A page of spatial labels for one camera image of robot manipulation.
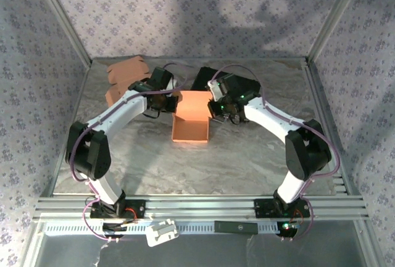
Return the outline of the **brown cardboard box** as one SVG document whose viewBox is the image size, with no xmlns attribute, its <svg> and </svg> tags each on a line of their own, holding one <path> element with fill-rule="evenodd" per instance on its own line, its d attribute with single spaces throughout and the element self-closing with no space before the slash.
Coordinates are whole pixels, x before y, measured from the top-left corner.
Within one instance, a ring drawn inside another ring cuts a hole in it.
<svg viewBox="0 0 395 267">
<path fill-rule="evenodd" d="M 172 141 L 208 143 L 209 125 L 212 118 L 209 91 L 180 91 L 173 114 Z"/>
<path fill-rule="evenodd" d="M 117 62 L 107 68 L 108 81 L 111 84 L 106 92 L 108 107 L 113 106 L 136 81 L 151 77 L 149 67 L 141 56 Z"/>
</svg>

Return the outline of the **black ribbed carrying case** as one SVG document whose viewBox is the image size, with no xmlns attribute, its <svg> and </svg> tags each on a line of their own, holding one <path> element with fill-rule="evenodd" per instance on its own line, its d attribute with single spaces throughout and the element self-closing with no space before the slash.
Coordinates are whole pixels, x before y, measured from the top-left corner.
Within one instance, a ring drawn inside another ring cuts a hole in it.
<svg viewBox="0 0 395 267">
<path fill-rule="evenodd" d="M 201 101 L 210 102 L 214 98 L 209 91 L 208 82 L 216 74 L 217 70 L 210 67 L 201 67 L 192 84 L 191 91 L 192 98 L 199 98 Z M 215 78 L 221 88 L 225 88 L 225 95 L 221 97 L 220 101 L 240 101 L 250 100 L 252 97 L 260 96 L 260 84 L 258 81 L 251 78 L 246 78 L 230 72 L 221 72 Z"/>
</svg>

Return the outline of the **black bar-shaped device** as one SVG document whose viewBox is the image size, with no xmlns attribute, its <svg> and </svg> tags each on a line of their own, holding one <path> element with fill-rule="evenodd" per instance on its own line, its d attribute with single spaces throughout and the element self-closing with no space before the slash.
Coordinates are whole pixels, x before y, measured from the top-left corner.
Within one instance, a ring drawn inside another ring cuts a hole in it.
<svg viewBox="0 0 395 267">
<path fill-rule="evenodd" d="M 214 232 L 224 234 L 258 234 L 257 223 L 239 221 L 214 221 Z"/>
</svg>

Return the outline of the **black controller board green light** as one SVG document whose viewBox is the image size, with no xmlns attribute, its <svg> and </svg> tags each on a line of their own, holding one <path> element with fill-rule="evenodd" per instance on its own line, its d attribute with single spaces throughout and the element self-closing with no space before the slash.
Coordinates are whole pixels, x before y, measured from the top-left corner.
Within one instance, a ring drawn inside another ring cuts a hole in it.
<svg viewBox="0 0 395 267">
<path fill-rule="evenodd" d="M 300 224 L 292 221 L 292 222 L 285 222 L 279 221 L 277 222 L 278 233 L 276 234 L 281 239 L 290 239 L 293 240 L 296 236 L 298 229 L 300 228 Z"/>
</svg>

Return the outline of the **aluminium rear rail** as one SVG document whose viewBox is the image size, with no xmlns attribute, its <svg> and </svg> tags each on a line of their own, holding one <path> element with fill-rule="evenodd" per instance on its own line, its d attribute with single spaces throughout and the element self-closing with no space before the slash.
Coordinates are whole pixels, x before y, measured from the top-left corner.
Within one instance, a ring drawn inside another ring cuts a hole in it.
<svg viewBox="0 0 395 267">
<path fill-rule="evenodd" d="M 209 62 L 249 62 L 249 61 L 276 61 L 276 62 L 294 62 L 303 63 L 306 61 L 306 57 L 143 57 L 146 63 L 158 62 L 160 64 L 166 64 L 167 62 L 176 62 L 181 64 L 192 64 L 192 63 L 209 63 Z"/>
</svg>

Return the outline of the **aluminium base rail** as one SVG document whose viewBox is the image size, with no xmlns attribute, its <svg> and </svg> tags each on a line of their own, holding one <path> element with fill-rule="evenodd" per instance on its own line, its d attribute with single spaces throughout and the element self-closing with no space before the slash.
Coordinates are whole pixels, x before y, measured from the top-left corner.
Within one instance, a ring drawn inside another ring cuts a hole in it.
<svg viewBox="0 0 395 267">
<path fill-rule="evenodd" d="M 85 195 L 55 195 L 39 199 L 34 221 L 80 220 Z M 145 200 L 144 220 L 180 221 L 255 220 L 257 195 L 134 195 L 128 200 Z M 308 195 L 315 220 L 367 220 L 369 215 L 360 195 Z"/>
</svg>

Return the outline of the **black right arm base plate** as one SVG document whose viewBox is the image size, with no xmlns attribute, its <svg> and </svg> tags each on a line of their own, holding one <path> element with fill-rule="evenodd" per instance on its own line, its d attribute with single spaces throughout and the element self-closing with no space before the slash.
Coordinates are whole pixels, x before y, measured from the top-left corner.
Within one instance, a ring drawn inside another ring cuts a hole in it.
<svg viewBox="0 0 395 267">
<path fill-rule="evenodd" d="M 300 213 L 303 218 L 310 217 L 310 210 L 305 200 L 297 199 L 292 203 L 283 203 L 279 199 L 255 199 L 256 218 L 292 218 Z"/>
</svg>

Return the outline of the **aluminium corner post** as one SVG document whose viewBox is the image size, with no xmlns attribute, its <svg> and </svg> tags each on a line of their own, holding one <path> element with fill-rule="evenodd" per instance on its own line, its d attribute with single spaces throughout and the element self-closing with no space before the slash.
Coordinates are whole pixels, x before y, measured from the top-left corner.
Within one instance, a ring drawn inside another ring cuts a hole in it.
<svg viewBox="0 0 395 267">
<path fill-rule="evenodd" d="M 65 9 L 59 0 L 46 0 L 50 6 L 53 14 L 55 15 L 59 25 L 64 30 L 66 37 L 69 39 L 73 49 L 77 53 L 80 60 L 83 62 L 85 67 L 90 67 L 92 60 L 90 59 L 84 45 L 75 31 L 71 20 L 69 19 Z"/>
<path fill-rule="evenodd" d="M 323 48 L 328 42 L 333 30 L 341 20 L 344 11 L 347 9 L 351 0 L 335 0 L 324 23 L 320 29 L 316 40 L 314 41 L 310 51 L 306 57 L 307 65 L 313 64 L 321 54 Z"/>
</svg>

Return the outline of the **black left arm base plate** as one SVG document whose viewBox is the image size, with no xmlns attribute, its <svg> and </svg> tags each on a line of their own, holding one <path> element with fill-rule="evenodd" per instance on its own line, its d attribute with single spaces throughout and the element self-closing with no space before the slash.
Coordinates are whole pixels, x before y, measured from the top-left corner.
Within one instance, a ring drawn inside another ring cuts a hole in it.
<svg viewBox="0 0 395 267">
<path fill-rule="evenodd" d="M 114 205 L 102 201 L 95 202 L 91 206 L 90 218 L 143 218 L 146 209 L 146 201 L 143 199 L 124 199 Z"/>
</svg>

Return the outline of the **white plastic clip bracket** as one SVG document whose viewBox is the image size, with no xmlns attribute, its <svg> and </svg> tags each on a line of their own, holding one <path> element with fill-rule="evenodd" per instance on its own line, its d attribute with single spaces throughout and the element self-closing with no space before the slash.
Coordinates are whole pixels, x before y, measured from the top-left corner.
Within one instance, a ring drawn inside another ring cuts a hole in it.
<svg viewBox="0 0 395 267">
<path fill-rule="evenodd" d="M 178 238 L 180 233 L 175 221 L 167 219 L 148 226 L 145 230 L 145 235 L 148 246 L 155 247 Z"/>
</svg>

